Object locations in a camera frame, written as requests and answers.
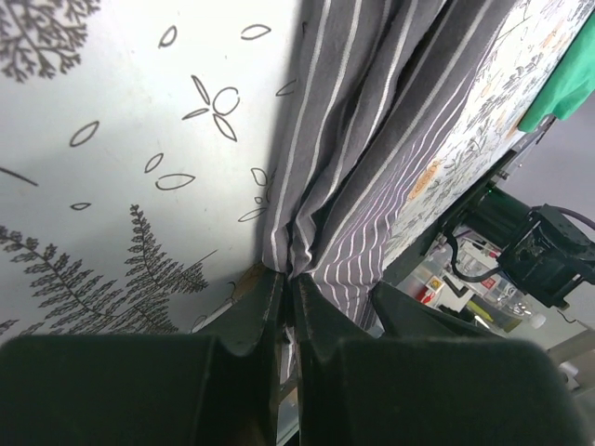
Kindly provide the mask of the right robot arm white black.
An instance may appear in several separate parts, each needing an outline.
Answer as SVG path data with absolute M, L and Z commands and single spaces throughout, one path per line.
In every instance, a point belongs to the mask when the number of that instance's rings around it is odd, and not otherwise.
M 545 307 L 567 309 L 566 297 L 578 285 L 594 283 L 594 242 L 574 224 L 576 220 L 594 226 L 566 208 L 529 206 L 488 182 L 454 208 L 443 221 L 442 234 L 460 280 L 481 282 L 499 274 Z M 460 248 L 454 230 L 460 226 L 498 249 L 495 267 L 472 276 L 456 266 Z

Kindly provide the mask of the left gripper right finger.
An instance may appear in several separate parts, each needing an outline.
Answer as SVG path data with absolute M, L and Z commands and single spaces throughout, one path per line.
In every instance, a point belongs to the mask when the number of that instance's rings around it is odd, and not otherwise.
M 306 276 L 292 283 L 304 445 L 587 445 L 538 346 L 482 334 L 386 285 L 373 337 Z

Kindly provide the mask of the grey striped underwear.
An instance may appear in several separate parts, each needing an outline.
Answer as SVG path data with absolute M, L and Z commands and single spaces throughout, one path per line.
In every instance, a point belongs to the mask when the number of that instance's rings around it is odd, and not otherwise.
M 359 321 L 409 193 L 452 132 L 510 1 L 311 1 L 262 260 Z

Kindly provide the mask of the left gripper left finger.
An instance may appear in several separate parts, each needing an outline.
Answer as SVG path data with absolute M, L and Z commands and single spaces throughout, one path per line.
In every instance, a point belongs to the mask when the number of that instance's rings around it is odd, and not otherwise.
M 24 335 L 1 348 L 5 445 L 272 445 L 284 276 L 196 334 Z

